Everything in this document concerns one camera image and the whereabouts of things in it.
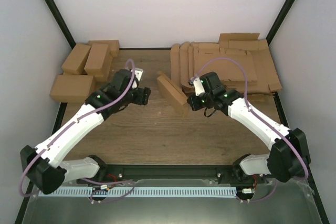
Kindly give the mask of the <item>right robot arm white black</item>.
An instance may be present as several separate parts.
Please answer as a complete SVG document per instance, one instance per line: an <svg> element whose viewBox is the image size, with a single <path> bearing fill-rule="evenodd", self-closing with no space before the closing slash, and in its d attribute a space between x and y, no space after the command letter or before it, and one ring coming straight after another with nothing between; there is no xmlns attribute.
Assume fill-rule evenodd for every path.
<svg viewBox="0 0 336 224"><path fill-rule="evenodd" d="M252 106L245 95L227 90L216 73L190 81L195 92L187 102L193 111L213 109L236 120L254 133L269 149L268 154L246 154L233 164L233 177L244 184L252 175L270 175L280 182L306 179L311 162L307 139L300 129L291 130Z"/></svg>

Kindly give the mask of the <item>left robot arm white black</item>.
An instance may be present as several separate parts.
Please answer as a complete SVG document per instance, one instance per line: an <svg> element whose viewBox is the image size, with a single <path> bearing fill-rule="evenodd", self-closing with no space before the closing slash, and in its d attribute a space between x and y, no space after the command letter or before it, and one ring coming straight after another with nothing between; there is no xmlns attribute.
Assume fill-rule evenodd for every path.
<svg viewBox="0 0 336 224"><path fill-rule="evenodd" d="M121 69L112 80L93 92L78 112L51 137L36 147L20 151L22 178L29 180L44 194L51 194L62 184L78 179L91 179L102 184L107 178L106 163L90 155L84 159L65 161L66 155L94 128L129 104L147 105L150 88L140 88L144 71Z"/></svg>

